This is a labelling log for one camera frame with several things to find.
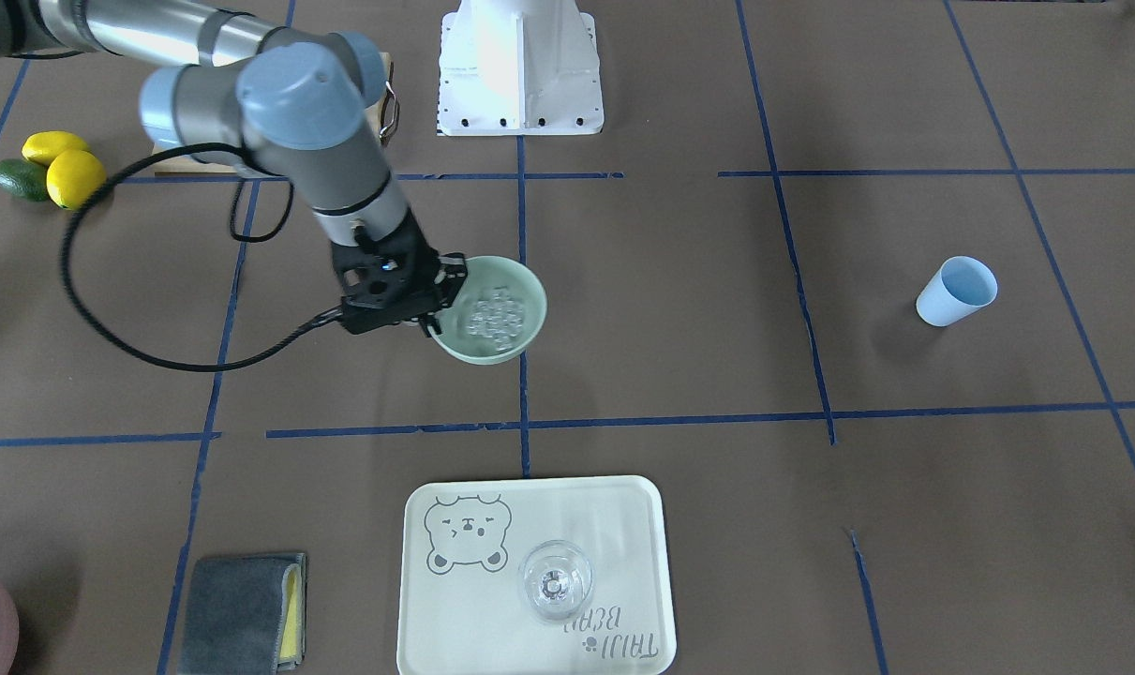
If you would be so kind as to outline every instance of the gray towel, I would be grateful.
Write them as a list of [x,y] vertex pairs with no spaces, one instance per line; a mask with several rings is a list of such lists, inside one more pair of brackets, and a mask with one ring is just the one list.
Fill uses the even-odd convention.
[[[303,552],[196,560],[178,673],[275,674],[280,667],[279,646],[288,609],[285,582],[289,569],[296,567],[303,589],[306,580]],[[296,667],[296,663],[284,667]]]

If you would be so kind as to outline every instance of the black cable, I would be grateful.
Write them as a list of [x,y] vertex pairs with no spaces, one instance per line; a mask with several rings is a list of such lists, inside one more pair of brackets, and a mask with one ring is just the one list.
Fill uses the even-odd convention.
[[296,186],[293,186],[293,182],[288,182],[288,204],[284,204],[284,214],[279,217],[279,222],[276,227],[271,228],[267,235],[250,236],[250,235],[238,235],[237,230],[237,218],[238,218],[238,202],[242,200],[242,187],[245,186],[246,179],[239,178],[238,186],[234,188],[234,203],[229,204],[229,236],[233,236],[234,242],[245,242],[246,244],[260,244],[267,242],[272,236],[279,235],[279,230],[284,229],[284,223],[288,221],[288,214],[293,212],[293,196],[296,195]]
[[78,57],[83,51],[57,51],[53,54],[10,54],[10,59],[23,59],[25,61],[52,61],[54,59],[70,59]]
[[93,192],[92,195],[83,202],[83,206],[79,206],[79,210],[75,211],[75,214],[72,214],[72,219],[67,223],[67,231],[62,235],[62,247],[60,248],[60,252],[58,252],[58,272],[60,273],[60,279],[62,281],[62,289],[67,290],[67,298],[70,299],[72,306],[75,307],[75,311],[78,312],[83,320],[86,321],[93,330],[99,332],[104,340],[112,343],[114,346],[117,346],[117,348],[126,352],[126,354],[129,354],[132,357],[143,360],[143,362],[149,364],[158,364],[161,368],[184,370],[188,372],[225,372],[229,370],[237,370],[239,368],[249,366],[249,364],[255,364],[262,360],[271,357],[271,355],[275,355],[280,349],[284,349],[284,347],[292,345],[293,341],[296,341],[296,338],[300,338],[301,335],[310,332],[310,330],[313,330],[314,328],[321,328],[322,326],[342,319],[342,309],[333,307],[329,311],[319,313],[319,315],[313,317],[313,319],[305,321],[301,326],[297,326],[296,330],[293,330],[288,337],[285,337],[279,343],[276,343],[275,346],[259,352],[259,354],[253,355],[253,357],[238,360],[238,362],[233,363],[192,364],[153,357],[151,354],[146,354],[146,352],[137,349],[136,347],[129,345],[129,343],[123,341],[120,337],[114,335],[114,332],[108,328],[104,328],[104,324],[100,323],[100,320],[96,319],[91,311],[89,311],[89,307],[84,306],[83,301],[79,299],[79,295],[75,292],[75,282],[72,280],[72,246],[75,243],[75,235],[79,231],[79,225],[82,225],[83,218],[89,214],[89,211],[99,204],[101,200],[108,197],[110,193],[114,192],[114,188],[117,187],[117,185],[120,185],[125,179],[128,179],[129,176],[134,176],[135,172],[161,162],[163,159],[179,158],[183,157],[183,154],[217,153],[217,151],[221,151],[221,153],[237,154],[238,158],[250,164],[250,155],[244,150],[235,149],[234,145],[227,145],[225,143],[196,143],[151,154],[150,158],[140,159],[131,166],[123,168],[123,170],[115,172],[115,175],[109,176],[109,179],[104,180],[104,184],[101,184],[100,187],[96,188],[96,192]]

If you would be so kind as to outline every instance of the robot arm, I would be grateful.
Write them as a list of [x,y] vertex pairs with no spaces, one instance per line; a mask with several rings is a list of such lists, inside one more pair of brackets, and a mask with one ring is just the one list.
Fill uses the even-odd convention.
[[429,334],[465,280],[413,218],[363,110],[386,73],[364,35],[311,35],[190,0],[0,0],[0,57],[66,47],[169,66],[143,85],[148,134],[242,176],[286,176],[330,239],[339,321],[365,332],[418,321]]

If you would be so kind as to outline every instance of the yellow lemon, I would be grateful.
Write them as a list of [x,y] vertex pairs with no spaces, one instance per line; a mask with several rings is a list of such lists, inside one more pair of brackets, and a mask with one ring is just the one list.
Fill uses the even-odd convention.
[[49,167],[65,150],[89,150],[89,143],[70,132],[40,132],[26,138],[22,157]]
[[45,192],[65,209],[79,209],[104,183],[104,167],[84,150],[65,150],[45,170]]

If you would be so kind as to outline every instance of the white tray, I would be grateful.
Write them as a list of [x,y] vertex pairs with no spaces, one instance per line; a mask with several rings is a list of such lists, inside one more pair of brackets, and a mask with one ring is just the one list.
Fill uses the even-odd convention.
[[[521,560],[554,539],[594,569],[588,602],[566,623],[540,618],[520,584]],[[657,675],[674,658],[663,503],[649,480],[429,483],[409,497],[401,674]]]

